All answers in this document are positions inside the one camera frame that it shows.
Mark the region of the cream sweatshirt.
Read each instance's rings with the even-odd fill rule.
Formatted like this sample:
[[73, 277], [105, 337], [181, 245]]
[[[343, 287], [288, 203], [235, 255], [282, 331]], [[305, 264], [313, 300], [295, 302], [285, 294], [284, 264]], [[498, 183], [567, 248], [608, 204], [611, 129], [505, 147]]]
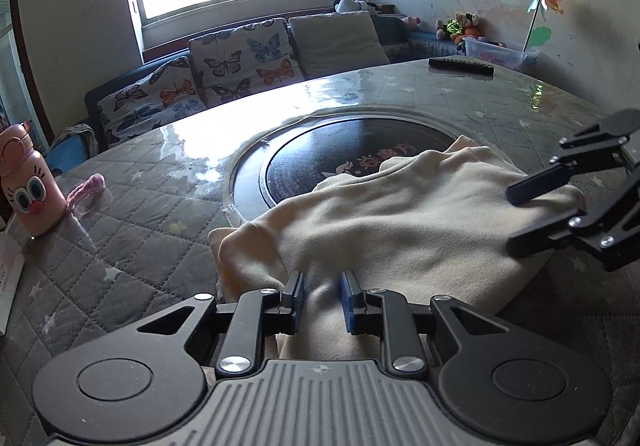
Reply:
[[235, 301], [304, 275], [299, 330], [267, 348], [284, 359], [378, 356], [373, 338], [346, 331], [346, 270], [364, 288], [397, 291], [413, 303], [448, 294], [495, 314], [547, 262], [545, 254], [511, 258], [506, 240], [585, 203], [577, 188], [563, 186], [514, 206], [506, 188], [522, 176], [504, 154], [462, 136], [443, 151], [390, 158], [368, 176], [329, 177], [253, 221], [209, 233], [220, 292]]

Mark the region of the butterfly cushion middle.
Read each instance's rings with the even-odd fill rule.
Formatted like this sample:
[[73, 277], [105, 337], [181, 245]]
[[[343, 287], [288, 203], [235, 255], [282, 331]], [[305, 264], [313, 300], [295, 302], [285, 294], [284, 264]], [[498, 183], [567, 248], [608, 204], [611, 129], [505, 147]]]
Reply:
[[283, 18], [199, 36], [189, 50], [211, 107], [304, 80]]

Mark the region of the butterfly cushion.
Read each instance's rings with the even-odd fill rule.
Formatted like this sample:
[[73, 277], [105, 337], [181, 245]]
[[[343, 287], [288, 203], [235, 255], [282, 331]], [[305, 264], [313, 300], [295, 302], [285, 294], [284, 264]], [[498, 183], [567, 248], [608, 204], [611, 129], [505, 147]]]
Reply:
[[189, 50], [211, 107], [304, 80], [283, 18], [199, 36]]
[[206, 106], [198, 96], [189, 58], [180, 56], [101, 98], [96, 108], [106, 146], [112, 148]]

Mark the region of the pink cartoon water bottle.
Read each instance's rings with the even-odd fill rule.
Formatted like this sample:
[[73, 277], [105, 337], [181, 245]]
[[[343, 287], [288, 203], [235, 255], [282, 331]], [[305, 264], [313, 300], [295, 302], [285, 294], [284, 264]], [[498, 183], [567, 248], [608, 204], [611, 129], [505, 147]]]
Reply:
[[66, 198], [25, 123], [1, 133], [1, 186], [16, 217], [33, 236], [52, 229], [66, 212]]

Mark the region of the butterfly cushion left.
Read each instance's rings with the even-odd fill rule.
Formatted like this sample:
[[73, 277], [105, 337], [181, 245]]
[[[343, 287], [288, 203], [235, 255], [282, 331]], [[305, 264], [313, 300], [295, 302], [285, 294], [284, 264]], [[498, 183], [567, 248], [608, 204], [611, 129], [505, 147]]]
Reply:
[[198, 96], [189, 58], [180, 56], [101, 98], [96, 108], [106, 146], [112, 148], [206, 106]]

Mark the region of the white tissue box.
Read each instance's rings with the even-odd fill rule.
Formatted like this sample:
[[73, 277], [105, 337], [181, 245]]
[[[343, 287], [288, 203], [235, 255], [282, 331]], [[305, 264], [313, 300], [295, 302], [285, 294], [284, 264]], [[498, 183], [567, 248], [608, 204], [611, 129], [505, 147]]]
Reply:
[[11, 235], [2, 232], [0, 237], [0, 333], [4, 336], [24, 267], [24, 255]]

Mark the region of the dark blue sofa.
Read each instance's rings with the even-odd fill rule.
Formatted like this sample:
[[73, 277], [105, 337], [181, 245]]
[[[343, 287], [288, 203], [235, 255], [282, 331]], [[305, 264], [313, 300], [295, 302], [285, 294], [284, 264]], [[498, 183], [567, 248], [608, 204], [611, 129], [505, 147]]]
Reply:
[[[422, 36], [422, 38], [426, 39], [428, 42], [435, 43], [435, 35], [433, 33], [422, 31], [421, 29], [416, 27], [422, 21], [419, 18], [400, 18], [397, 15], [373, 15], [372, 21], [374, 23], [375, 31], [378, 34], [378, 40], [384, 48], [391, 64], [399, 64], [400, 62], [410, 62], [410, 60], [431, 57], [427, 56], [427, 52], [419, 47], [420, 44], [418, 44], [417, 40], [421, 39]], [[290, 39], [294, 48], [294, 55], [296, 55], [295, 42], [289, 24], [288, 33], [290, 34]], [[121, 76], [118, 76], [114, 80], [108, 81], [107, 83], [104, 83], [97, 88], [88, 91], [88, 93], [86, 94], [85, 105], [88, 111], [88, 118], [82, 122], [88, 123], [88, 125], [90, 125], [94, 129], [94, 132], [96, 133], [96, 140], [98, 141], [99, 146], [98, 154], [102, 151], [110, 149], [106, 146], [102, 126], [99, 121], [98, 108], [96, 108], [96, 104], [98, 103], [98, 101], [106, 95], [112, 94], [128, 84], [133, 84], [134, 81], [142, 79], [144, 76], [147, 76], [149, 73], [153, 72], [165, 62], [169, 62], [171, 59], [180, 56], [186, 56], [190, 60], [190, 68], [192, 71], [192, 76], [194, 77], [196, 89], [198, 90], [198, 96], [201, 97], [201, 100], [204, 102], [206, 109], [215, 107], [207, 105], [206, 99], [202, 92], [201, 78], [195, 73], [194, 63], [192, 62], [189, 47], [185, 48], [184, 50], [179, 50], [178, 52], [165, 55], [164, 57], [156, 58], [152, 60], [152, 62], [147, 62], [145, 65], [138, 67], [137, 69], [126, 72]]]

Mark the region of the black remote control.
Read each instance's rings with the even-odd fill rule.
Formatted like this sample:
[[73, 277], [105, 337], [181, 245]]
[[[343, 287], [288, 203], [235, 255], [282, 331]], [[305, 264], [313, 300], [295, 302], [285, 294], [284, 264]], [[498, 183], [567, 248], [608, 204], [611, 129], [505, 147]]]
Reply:
[[427, 65], [436, 70], [460, 72], [472, 74], [472, 76], [486, 76], [486, 78], [490, 78], [495, 74], [495, 69], [492, 65], [474, 62], [474, 60], [469, 59], [432, 57], [427, 61]]

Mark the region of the plain beige cushion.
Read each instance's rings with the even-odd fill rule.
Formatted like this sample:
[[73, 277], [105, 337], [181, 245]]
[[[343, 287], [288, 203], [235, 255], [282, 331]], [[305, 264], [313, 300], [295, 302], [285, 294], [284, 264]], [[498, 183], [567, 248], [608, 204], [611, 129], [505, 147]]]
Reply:
[[390, 63], [363, 10], [293, 17], [288, 24], [307, 79]]

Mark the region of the clear plastic storage bin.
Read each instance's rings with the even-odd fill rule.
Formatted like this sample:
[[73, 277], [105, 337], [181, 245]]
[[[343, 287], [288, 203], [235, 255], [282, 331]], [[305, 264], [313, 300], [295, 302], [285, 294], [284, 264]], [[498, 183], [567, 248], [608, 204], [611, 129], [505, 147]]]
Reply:
[[475, 38], [465, 38], [464, 46], [468, 57], [519, 72], [525, 72], [529, 67], [536, 66], [540, 56], [539, 50], [522, 52]]

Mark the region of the blue blanket on sofa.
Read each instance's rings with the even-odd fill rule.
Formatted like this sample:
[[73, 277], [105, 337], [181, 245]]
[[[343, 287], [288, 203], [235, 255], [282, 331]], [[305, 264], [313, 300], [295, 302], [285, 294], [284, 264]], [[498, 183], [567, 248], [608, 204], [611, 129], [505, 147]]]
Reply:
[[86, 122], [63, 128], [55, 137], [46, 162], [53, 176], [59, 176], [99, 152], [94, 129]]

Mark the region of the dark wooden door frame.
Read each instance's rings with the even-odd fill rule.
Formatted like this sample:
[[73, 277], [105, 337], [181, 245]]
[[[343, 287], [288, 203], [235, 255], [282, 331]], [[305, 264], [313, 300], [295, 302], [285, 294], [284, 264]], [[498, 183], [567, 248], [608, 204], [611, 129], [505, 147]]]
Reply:
[[43, 107], [34, 73], [32, 72], [32, 65], [29, 61], [24, 38], [23, 23], [20, 14], [20, 4], [18, 4], [18, 0], [9, 0], [9, 12], [12, 20], [12, 30], [16, 42], [17, 61], [20, 63], [21, 75], [26, 86], [26, 91], [28, 91], [28, 97], [30, 104], [32, 105], [32, 110], [34, 110], [35, 119], [37, 120], [42, 132], [42, 138], [46, 142], [46, 146], [49, 146], [50, 143], [53, 142], [54, 133], [46, 110]]

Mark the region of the plush toys pile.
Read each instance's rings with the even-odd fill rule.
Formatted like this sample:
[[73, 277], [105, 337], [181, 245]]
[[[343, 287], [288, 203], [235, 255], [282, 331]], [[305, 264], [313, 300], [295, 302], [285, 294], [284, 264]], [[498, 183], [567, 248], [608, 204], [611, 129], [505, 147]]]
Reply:
[[460, 44], [465, 38], [479, 39], [483, 35], [480, 16], [477, 14], [457, 14], [447, 21], [436, 21], [435, 27], [436, 39], [448, 40], [454, 44]]

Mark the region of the white plush toy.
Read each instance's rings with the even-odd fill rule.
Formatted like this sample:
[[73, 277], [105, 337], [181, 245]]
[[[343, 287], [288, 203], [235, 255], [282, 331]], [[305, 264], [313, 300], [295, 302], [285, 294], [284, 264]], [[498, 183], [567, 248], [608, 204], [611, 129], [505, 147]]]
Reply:
[[376, 15], [380, 10], [378, 6], [369, 0], [335, 0], [334, 10], [339, 14], [360, 12], [364, 10], [371, 15]]

